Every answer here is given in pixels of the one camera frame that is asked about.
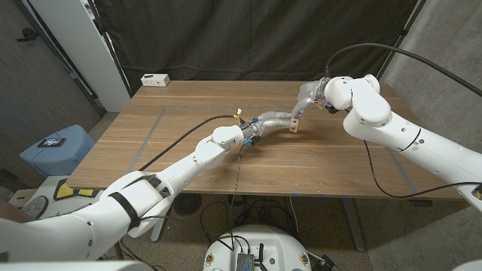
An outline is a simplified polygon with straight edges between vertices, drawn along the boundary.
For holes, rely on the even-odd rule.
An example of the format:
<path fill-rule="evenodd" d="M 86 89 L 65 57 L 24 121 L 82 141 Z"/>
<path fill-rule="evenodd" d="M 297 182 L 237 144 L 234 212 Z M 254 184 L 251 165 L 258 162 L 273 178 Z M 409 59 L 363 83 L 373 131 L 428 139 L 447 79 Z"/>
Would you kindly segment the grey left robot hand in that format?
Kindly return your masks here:
<path fill-rule="evenodd" d="M 244 123 L 240 128 L 245 140 L 262 137 L 278 128 L 295 129 L 297 123 L 287 112 L 268 111 Z"/>

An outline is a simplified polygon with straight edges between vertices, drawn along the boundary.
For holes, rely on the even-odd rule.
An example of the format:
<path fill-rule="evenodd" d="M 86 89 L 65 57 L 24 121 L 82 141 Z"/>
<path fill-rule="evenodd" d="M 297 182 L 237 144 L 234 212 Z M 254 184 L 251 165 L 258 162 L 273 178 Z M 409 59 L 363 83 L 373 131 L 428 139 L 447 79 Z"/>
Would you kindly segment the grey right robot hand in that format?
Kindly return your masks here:
<path fill-rule="evenodd" d="M 297 104 L 294 106 L 291 116 L 297 116 L 302 110 L 323 98 L 325 96 L 325 87 L 330 79 L 331 78 L 323 77 L 317 81 L 302 84 L 297 96 Z"/>

